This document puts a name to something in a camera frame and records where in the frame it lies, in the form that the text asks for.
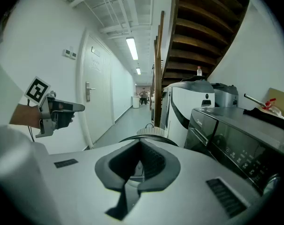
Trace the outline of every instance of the door frame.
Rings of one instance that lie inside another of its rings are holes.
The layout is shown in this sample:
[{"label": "door frame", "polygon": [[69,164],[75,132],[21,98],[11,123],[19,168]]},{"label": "door frame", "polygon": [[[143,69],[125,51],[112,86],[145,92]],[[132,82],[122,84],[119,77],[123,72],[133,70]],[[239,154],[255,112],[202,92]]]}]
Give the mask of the door frame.
[{"label": "door frame", "polygon": [[[115,119],[114,119],[114,101],[113,101],[113,79],[112,79],[112,65],[113,65],[113,54],[112,52],[107,48],[105,43],[101,41],[101,39],[92,31],[88,30],[87,28],[84,30],[80,47],[79,47],[79,52],[78,52],[78,59],[77,59],[77,66],[76,66],[76,97],[77,97],[77,102],[80,104],[85,104],[85,87],[84,87],[84,59],[85,59],[85,52],[87,48],[87,42],[88,38],[92,37],[99,45],[110,55],[110,97],[111,97],[111,119],[112,119],[112,126],[115,124]],[[79,112],[79,122],[80,126],[82,129],[82,133],[84,136],[84,140],[87,146],[92,149],[94,147],[94,144],[91,139],[91,134],[88,128],[87,120],[86,120],[86,113],[85,110],[83,112]]]}]

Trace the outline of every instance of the white door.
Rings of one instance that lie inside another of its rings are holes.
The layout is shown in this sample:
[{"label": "white door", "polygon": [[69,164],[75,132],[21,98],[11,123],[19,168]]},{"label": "white door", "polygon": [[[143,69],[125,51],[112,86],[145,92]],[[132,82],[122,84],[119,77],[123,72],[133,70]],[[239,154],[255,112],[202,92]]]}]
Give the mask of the white door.
[{"label": "white door", "polygon": [[84,58],[83,88],[90,83],[90,101],[85,98],[85,115],[92,142],[112,125],[111,55],[92,37],[88,37]]}]

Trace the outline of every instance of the corridor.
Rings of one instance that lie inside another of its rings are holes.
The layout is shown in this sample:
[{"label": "corridor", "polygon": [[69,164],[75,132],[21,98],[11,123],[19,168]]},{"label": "corridor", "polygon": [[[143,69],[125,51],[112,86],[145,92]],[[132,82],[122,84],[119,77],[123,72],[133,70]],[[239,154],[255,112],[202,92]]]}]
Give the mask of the corridor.
[{"label": "corridor", "polygon": [[140,128],[144,128],[151,122],[149,104],[140,105],[140,108],[130,108],[123,117],[116,122],[94,145],[100,148],[118,143],[124,138],[136,135]]}]

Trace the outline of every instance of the trash bin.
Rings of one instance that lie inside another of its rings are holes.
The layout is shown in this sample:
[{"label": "trash bin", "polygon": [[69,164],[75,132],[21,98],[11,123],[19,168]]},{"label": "trash bin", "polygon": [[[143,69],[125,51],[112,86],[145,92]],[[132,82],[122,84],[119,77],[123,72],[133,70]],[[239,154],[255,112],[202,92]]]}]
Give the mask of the trash bin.
[{"label": "trash bin", "polygon": [[133,108],[140,107],[140,96],[132,96],[132,107]]}]

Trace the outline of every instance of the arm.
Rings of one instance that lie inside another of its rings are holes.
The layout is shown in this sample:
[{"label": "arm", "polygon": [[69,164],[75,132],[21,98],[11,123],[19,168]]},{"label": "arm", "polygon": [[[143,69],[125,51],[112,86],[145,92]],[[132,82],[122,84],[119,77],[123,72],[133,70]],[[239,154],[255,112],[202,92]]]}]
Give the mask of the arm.
[{"label": "arm", "polygon": [[9,123],[14,125],[25,125],[33,128],[39,128],[40,119],[41,117],[38,106],[30,107],[18,104]]}]

